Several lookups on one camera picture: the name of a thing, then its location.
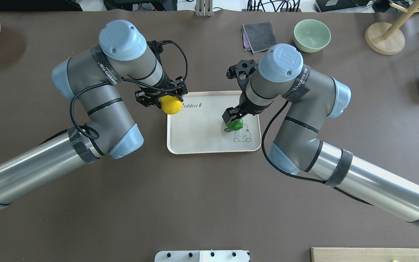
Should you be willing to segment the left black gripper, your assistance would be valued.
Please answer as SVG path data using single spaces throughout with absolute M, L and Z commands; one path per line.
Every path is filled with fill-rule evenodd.
M 188 94 L 183 77 L 173 81 L 164 71 L 155 71 L 148 78 L 135 81 L 142 83 L 139 85 L 140 90 L 135 91 L 135 99 L 145 107 L 156 106 L 161 109 L 160 97 L 175 96 L 183 102 L 183 96 Z

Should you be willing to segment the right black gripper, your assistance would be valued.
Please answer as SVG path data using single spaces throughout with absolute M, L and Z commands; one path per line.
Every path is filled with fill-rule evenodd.
M 235 108 L 229 107 L 224 111 L 222 115 L 223 121 L 225 124 L 231 124 L 233 121 L 237 119 L 242 119 L 248 114 L 251 114 L 251 115 L 260 114 L 266 108 L 268 108 L 271 105 L 271 103 L 268 103 L 266 106 L 259 106 L 253 103 L 251 100 L 249 100 L 245 92 L 242 92 L 239 99 L 239 105 L 236 106 Z

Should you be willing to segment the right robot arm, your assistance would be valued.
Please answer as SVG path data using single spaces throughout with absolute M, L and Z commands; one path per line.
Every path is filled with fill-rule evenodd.
M 236 79 L 237 106 L 222 114 L 227 128 L 246 115 L 258 115 L 276 98 L 289 106 L 266 150 L 269 164 L 289 177 L 321 183 L 362 203 L 378 207 L 419 228 L 419 185 L 372 164 L 351 151 L 323 141 L 319 133 L 328 118 L 337 118 L 351 100 L 350 88 L 312 69 L 296 47 L 270 47 L 259 61 L 240 60 L 226 77 Z

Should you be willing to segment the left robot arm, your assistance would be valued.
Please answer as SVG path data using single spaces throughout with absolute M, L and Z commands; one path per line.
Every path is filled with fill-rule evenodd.
M 187 75 L 168 77 L 160 58 L 167 44 L 176 43 L 147 41 L 131 22 L 113 20 L 96 45 L 56 66 L 52 80 L 70 101 L 72 126 L 0 164 L 0 210 L 101 156 L 119 159 L 143 145 L 118 84 L 138 85 L 135 99 L 145 107 L 156 106 L 168 115 L 181 111 Z

